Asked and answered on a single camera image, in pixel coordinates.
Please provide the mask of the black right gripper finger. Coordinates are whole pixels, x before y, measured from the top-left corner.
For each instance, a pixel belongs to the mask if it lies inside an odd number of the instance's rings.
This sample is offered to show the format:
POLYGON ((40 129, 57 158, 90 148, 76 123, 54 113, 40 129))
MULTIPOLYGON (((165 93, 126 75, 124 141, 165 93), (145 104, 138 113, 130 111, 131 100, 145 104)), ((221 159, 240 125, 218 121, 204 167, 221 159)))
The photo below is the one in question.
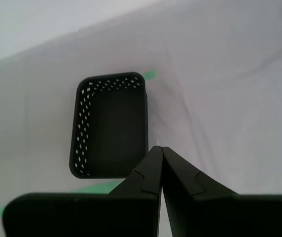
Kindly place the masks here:
POLYGON ((175 237, 282 237, 282 195, 241 195, 163 147, 162 187, 175 237))
POLYGON ((153 147, 108 194, 31 193, 2 214, 8 237, 156 237, 162 149, 153 147))

